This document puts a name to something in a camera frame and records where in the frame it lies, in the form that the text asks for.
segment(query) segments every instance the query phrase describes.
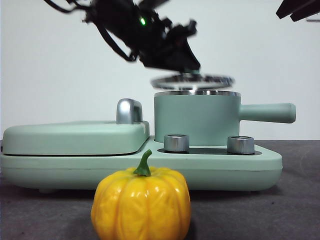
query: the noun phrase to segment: toy pot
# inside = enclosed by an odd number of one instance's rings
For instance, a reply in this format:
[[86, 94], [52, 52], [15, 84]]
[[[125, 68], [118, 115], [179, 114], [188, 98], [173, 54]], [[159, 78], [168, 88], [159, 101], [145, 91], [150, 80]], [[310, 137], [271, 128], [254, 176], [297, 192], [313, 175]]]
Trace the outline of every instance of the toy pot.
[[154, 96], [155, 141], [167, 134], [189, 136], [191, 146], [225, 146], [228, 137], [239, 135], [241, 120], [293, 123], [291, 103], [241, 105], [238, 92], [177, 90]]

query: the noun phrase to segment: pumpkin stem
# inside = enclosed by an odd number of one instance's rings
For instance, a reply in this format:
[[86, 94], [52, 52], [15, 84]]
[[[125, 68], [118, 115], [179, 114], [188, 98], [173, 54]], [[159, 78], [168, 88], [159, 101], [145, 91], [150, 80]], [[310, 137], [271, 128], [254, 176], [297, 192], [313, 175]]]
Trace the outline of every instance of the pumpkin stem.
[[140, 164], [139, 166], [136, 168], [136, 170], [134, 170], [134, 174], [138, 174], [139, 176], [146, 176], [146, 177], [150, 177], [151, 176], [151, 172], [147, 163], [147, 159], [148, 157], [152, 154], [152, 151], [150, 149], [148, 149], [141, 158]]

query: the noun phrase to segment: silver knob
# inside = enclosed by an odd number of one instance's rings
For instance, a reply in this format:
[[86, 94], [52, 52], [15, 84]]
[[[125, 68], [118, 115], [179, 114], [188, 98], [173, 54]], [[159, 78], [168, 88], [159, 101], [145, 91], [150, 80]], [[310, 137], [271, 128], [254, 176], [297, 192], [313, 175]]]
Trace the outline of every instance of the silver knob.
[[189, 136], [182, 134], [167, 134], [164, 136], [165, 151], [169, 152], [188, 152]]
[[233, 154], [254, 154], [255, 140], [250, 136], [229, 136], [227, 151]]

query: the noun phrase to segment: white backdrop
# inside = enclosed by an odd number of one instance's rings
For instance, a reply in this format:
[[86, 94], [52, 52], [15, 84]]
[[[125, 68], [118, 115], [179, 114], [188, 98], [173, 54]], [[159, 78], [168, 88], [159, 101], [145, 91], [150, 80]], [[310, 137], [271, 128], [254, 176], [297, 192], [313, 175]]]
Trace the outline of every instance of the white backdrop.
[[[243, 104], [294, 103], [293, 124], [241, 122], [257, 140], [320, 139], [320, 23], [275, 12], [280, 0], [171, 0], [158, 9], [174, 23], [198, 23], [190, 46], [207, 74], [235, 78]], [[154, 133], [150, 79], [171, 72], [127, 63], [82, 12], [42, 0], [1, 1], [1, 137], [15, 125], [115, 120], [121, 98], [142, 103]]]

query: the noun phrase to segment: pumpkin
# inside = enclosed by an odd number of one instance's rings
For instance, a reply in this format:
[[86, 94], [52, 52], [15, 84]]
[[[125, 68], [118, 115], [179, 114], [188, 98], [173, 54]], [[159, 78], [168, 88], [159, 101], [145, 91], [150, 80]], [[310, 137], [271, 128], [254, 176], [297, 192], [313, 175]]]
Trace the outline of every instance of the pumpkin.
[[184, 176], [148, 167], [147, 150], [137, 169], [117, 171], [97, 186], [91, 221], [101, 240], [183, 240], [191, 219]]

